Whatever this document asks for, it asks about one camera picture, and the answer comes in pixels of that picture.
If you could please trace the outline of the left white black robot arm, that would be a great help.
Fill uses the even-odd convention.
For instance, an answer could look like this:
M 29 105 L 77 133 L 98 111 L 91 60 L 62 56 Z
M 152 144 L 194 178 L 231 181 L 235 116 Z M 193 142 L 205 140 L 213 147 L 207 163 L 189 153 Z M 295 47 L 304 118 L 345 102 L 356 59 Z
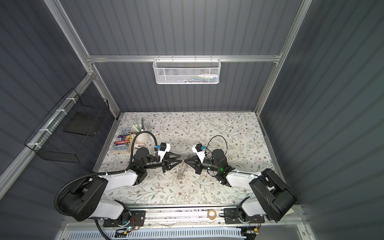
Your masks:
M 54 207 L 62 215 L 78 222 L 86 219 L 129 221 L 129 207 L 121 201 L 103 199 L 105 192 L 140 184 L 148 169 L 172 170 L 182 162 L 181 156 L 170 152 L 170 145 L 156 146 L 151 155 L 147 148 L 140 148 L 131 155 L 129 166 L 122 171 L 92 173 L 64 185 L 56 194 Z

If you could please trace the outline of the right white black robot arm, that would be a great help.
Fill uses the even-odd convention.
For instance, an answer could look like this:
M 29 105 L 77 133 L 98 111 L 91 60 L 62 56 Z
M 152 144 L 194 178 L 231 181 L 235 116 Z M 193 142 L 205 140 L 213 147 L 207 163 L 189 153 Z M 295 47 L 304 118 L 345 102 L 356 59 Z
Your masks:
M 214 173 L 216 180 L 227 187 L 239 187 L 253 191 L 255 197 L 246 197 L 237 205 L 240 221 L 249 222 L 255 216 L 264 215 L 270 221 L 280 221 L 297 202 L 288 185 L 272 170 L 244 172 L 231 167 L 223 150 L 216 149 L 211 158 L 203 150 L 194 150 L 195 157 L 185 160 L 195 173 L 203 170 Z

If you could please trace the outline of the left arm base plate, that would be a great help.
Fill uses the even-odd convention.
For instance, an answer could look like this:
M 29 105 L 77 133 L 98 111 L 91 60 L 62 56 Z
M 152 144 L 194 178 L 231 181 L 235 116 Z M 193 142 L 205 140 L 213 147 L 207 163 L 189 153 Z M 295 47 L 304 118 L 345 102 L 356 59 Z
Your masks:
M 123 211 L 123 213 L 116 220 L 105 220 L 103 227 L 142 227 L 146 219 L 146 213 L 146 211 Z

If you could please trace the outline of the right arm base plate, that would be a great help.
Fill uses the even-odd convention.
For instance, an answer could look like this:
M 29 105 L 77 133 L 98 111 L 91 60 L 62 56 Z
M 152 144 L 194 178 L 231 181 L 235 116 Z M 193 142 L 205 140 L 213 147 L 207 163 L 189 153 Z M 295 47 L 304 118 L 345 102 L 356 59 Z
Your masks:
M 237 208 L 224 208 L 223 213 L 219 214 L 220 217 L 225 219 L 228 225 L 233 224 L 263 224 L 265 218 L 263 215 L 248 216 L 243 210 Z

